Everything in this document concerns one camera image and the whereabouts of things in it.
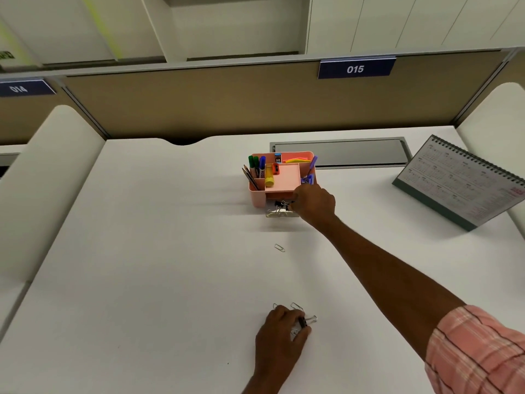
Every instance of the pink desk organizer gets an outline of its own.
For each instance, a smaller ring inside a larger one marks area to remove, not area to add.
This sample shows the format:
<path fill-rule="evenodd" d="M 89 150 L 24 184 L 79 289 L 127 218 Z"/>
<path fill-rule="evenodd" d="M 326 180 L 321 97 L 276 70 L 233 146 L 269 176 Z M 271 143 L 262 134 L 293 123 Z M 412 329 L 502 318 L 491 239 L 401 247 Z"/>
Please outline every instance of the pink desk organizer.
<path fill-rule="evenodd" d="M 266 156 L 266 164 L 275 163 L 275 153 L 253 153 L 252 156 Z M 313 153 L 304 152 L 281 152 L 281 160 L 284 162 L 293 158 L 313 159 Z M 254 207 L 265 207 L 266 200 L 285 200 L 293 198 L 293 191 L 301 185 L 301 177 L 308 174 L 310 163 L 281 163 L 279 165 L 280 173 L 273 176 L 274 184 L 271 187 L 265 187 L 264 178 L 255 178 L 255 182 L 261 191 L 257 191 L 250 182 L 248 189 L 252 197 Z M 313 181 L 317 184 L 316 168 L 312 169 Z"/>

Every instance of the person's left hand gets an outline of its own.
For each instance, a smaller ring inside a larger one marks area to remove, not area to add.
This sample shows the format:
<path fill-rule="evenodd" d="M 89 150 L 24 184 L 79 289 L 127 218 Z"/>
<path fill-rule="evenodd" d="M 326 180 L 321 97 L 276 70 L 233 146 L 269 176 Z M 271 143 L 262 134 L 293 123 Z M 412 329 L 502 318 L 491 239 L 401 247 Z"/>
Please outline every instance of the person's left hand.
<path fill-rule="evenodd" d="M 255 338 L 253 379 L 279 391 L 290 376 L 312 331 L 310 326 L 306 326 L 293 341 L 290 339 L 290 331 L 297 318 L 304 316 L 303 311 L 289 310 L 285 306 L 277 306 L 270 311 Z"/>

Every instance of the plaid shirt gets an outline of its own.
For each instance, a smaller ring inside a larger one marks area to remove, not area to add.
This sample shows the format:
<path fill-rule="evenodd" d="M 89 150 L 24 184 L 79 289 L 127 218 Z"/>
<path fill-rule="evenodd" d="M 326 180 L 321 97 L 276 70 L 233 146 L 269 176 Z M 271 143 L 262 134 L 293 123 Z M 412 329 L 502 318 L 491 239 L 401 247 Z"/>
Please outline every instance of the plaid shirt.
<path fill-rule="evenodd" d="M 456 308 L 432 333 L 425 370 L 436 394 L 524 394 L 525 335 L 478 307 Z"/>

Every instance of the desk number plate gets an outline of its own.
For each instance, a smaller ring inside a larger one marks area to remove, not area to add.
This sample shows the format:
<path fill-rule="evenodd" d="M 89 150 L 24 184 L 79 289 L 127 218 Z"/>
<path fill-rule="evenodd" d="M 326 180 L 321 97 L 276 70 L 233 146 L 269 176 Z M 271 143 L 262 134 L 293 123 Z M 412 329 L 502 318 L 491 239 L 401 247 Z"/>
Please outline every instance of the desk number plate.
<path fill-rule="evenodd" d="M 51 94 L 56 94 L 56 92 L 44 79 L 0 81 L 0 97 L 26 97 L 28 95 Z"/>
<path fill-rule="evenodd" d="M 396 57 L 324 59 L 319 63 L 318 79 L 388 76 Z"/>

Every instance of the hand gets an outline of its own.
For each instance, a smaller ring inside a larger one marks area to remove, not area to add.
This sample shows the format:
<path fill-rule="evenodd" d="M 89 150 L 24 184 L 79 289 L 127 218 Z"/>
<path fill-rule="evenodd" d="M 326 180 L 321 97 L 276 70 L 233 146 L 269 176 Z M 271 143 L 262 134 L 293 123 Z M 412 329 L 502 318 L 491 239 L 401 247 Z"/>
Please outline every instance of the hand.
<path fill-rule="evenodd" d="M 277 306 L 270 311 L 255 338 L 255 371 L 250 381 L 253 386 L 265 387 L 264 392 L 279 392 L 301 356 L 312 330 L 306 326 L 293 341 L 290 340 L 290 331 L 297 318 L 304 316 L 303 311 L 289 310 L 285 306 Z"/>
<path fill-rule="evenodd" d="M 337 219 L 336 199 L 318 184 L 298 186 L 293 192 L 293 199 L 289 209 L 318 230 Z"/>

